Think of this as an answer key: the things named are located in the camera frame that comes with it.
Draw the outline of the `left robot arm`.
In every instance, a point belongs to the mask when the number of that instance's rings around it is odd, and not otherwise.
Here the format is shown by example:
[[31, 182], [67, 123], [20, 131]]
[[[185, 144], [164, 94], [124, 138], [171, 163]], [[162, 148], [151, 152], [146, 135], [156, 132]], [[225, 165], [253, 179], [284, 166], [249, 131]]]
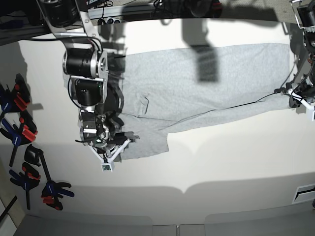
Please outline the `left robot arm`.
[[303, 105], [307, 110], [313, 111], [311, 105], [315, 101], [315, 2], [312, 0], [302, 4], [301, 0], [291, 0], [295, 20], [302, 31], [302, 45], [307, 52], [306, 62], [310, 70], [301, 76], [298, 82], [288, 82], [284, 88], [275, 90], [289, 97], [289, 106], [298, 108]]

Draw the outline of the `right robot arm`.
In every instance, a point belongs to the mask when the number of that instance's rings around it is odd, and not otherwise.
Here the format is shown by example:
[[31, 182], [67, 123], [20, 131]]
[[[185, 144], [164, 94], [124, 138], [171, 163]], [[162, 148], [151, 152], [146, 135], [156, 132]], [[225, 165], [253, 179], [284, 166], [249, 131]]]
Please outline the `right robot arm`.
[[39, 0], [37, 4], [51, 33], [65, 46], [63, 74], [68, 76], [68, 96], [79, 108], [79, 142], [101, 159], [116, 158], [138, 136], [123, 131], [119, 77], [109, 70], [108, 51], [89, 18], [86, 1]]

